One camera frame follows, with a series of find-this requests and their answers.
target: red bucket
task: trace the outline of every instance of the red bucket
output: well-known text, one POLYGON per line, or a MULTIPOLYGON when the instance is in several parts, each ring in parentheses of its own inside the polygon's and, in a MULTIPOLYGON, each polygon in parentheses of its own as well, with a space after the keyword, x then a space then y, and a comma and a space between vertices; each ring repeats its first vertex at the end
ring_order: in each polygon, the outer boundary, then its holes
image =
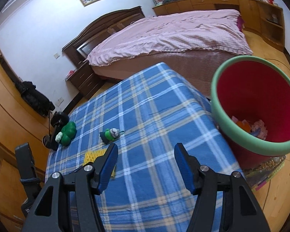
POLYGON ((243 169, 290 152, 290 79, 262 58, 237 56, 217 69, 212 114, 243 169), (245 132, 232 116, 251 123, 261 119, 266 140, 245 132))

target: wooden cabinet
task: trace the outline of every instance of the wooden cabinet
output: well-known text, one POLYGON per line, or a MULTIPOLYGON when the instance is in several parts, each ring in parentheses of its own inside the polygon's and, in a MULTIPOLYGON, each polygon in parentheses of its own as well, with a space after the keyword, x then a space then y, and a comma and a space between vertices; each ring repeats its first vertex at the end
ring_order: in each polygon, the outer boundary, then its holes
POLYGON ((259 8, 254 0, 239 0, 240 12, 245 21, 245 28, 261 32, 259 8))
POLYGON ((88 61, 78 68, 75 73, 68 78, 68 81, 70 81, 88 100, 91 99, 104 84, 104 81, 93 72, 88 61))
POLYGON ((285 47, 285 26, 282 8, 260 0, 180 0, 153 8, 157 16, 194 10, 236 9, 245 21, 245 30, 260 35, 274 48, 285 47), (278 23, 271 21, 277 17, 278 23))
POLYGON ((20 231, 25 216, 21 205, 27 195, 18 170, 6 161, 0 164, 0 221, 8 232, 20 231))
POLYGON ((40 116, 21 98, 0 65, 0 161, 16 166, 15 148, 28 142, 37 173, 44 180, 49 150, 42 138, 48 132, 48 118, 40 116))

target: blue gripper pad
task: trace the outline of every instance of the blue gripper pad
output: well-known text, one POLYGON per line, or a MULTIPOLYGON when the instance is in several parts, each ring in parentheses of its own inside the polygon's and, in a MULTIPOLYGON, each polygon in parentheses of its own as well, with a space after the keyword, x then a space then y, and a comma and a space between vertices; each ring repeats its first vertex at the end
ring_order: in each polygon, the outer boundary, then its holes
POLYGON ((96 158, 94 162, 95 174, 99 176, 98 191, 102 193, 108 185, 109 179, 118 158, 118 146, 112 143, 108 146, 105 154, 96 158))
POLYGON ((174 156, 179 168, 179 171, 184 180, 185 187, 192 194, 196 187, 194 186, 193 173, 188 164, 189 154, 182 143, 177 143, 174 147, 174 156))

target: blue plaid blanket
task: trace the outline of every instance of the blue plaid blanket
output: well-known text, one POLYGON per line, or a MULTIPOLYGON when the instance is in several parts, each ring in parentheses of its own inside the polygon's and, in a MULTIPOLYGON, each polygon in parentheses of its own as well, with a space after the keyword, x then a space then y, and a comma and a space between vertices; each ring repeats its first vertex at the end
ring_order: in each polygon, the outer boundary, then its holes
MULTIPOLYGON (((186 190, 174 159, 183 143, 190 155, 214 171, 241 171, 216 129, 208 100, 165 63, 149 67, 78 107, 70 121, 77 134, 68 147, 51 151, 46 178, 82 165, 87 151, 108 146, 99 132, 125 130, 115 143, 116 176, 96 196, 107 231, 186 231, 196 197, 186 190)), ((75 196, 71 196, 74 231, 79 231, 75 196)), ((222 193, 217 194, 212 231, 220 224, 222 193)))

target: wooden headboard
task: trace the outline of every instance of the wooden headboard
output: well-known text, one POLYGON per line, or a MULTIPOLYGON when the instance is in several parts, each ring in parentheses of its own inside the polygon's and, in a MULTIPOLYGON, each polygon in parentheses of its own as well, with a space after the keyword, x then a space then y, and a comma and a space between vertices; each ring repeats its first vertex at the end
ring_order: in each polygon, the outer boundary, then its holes
POLYGON ((62 52, 79 68, 99 43, 144 17, 140 6, 105 14, 89 24, 76 38, 64 46, 62 52))

